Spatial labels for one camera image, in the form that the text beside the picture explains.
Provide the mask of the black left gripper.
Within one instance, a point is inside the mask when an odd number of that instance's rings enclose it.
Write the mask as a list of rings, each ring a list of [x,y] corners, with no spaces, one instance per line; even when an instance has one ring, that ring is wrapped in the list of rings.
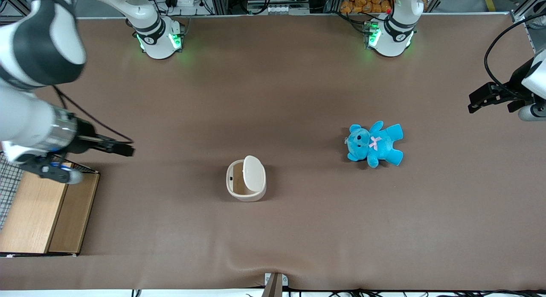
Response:
[[[516,112],[526,105],[534,103],[534,94],[524,87],[522,80],[527,71],[514,71],[510,80],[501,87],[497,83],[488,82],[486,87],[480,87],[470,93],[468,112],[475,113],[483,107],[510,102],[507,105],[509,113]]]

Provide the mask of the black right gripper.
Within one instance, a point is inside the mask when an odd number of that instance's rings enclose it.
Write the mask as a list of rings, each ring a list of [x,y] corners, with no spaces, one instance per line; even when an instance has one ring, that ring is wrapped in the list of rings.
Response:
[[[135,153],[133,146],[127,142],[117,141],[113,138],[99,135],[90,122],[76,119],[75,153],[82,154],[89,149],[95,149],[111,154],[132,157]]]

